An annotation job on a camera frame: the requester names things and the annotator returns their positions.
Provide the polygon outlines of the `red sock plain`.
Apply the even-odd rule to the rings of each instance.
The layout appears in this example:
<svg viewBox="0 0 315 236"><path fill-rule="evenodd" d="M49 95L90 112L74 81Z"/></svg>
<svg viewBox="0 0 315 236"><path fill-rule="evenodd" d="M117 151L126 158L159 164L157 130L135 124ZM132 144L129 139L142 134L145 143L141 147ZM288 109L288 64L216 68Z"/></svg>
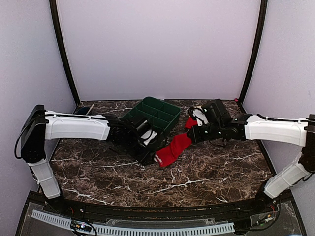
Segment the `red sock plain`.
<svg viewBox="0 0 315 236"><path fill-rule="evenodd" d="M191 129L194 125L197 125L197 121L189 117L188 120L186 121L185 128Z"/></svg>

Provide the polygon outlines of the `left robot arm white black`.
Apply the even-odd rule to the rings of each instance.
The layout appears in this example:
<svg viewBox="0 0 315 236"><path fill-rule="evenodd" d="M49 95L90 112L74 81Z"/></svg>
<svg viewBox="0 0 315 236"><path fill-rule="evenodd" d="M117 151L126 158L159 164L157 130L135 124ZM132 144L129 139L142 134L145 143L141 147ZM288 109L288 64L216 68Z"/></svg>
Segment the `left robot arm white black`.
<svg viewBox="0 0 315 236"><path fill-rule="evenodd" d="M14 155L23 159L35 175L44 196L58 214L69 211L62 198L51 165L46 158L45 142L53 139L93 139L121 146L137 162L150 162L162 141L163 130L144 116L121 119L115 116L65 114L36 105L16 140Z"/></svg>

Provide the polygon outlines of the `red sock with santa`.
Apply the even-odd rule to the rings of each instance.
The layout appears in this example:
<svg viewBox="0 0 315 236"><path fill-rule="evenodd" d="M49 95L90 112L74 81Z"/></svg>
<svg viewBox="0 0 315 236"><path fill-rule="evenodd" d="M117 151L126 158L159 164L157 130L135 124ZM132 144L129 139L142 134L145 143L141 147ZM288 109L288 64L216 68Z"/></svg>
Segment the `red sock with santa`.
<svg viewBox="0 0 315 236"><path fill-rule="evenodd" d="M155 153L155 161L161 168L173 164L185 149L192 143L186 133L174 136L169 145Z"/></svg>

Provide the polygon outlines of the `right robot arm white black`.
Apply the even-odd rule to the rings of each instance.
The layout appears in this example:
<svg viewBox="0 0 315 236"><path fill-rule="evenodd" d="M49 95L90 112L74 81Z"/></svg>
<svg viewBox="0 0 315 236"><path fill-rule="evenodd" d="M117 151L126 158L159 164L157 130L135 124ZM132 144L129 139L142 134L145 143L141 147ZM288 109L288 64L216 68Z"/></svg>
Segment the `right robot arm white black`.
<svg viewBox="0 0 315 236"><path fill-rule="evenodd" d="M255 213L262 213L270 200L315 173L315 116L307 118L269 118L260 114L238 114L232 118L220 99L188 110L197 122L187 135L193 143L205 140L267 140L294 144L301 153L280 173L268 179L251 203Z"/></svg>

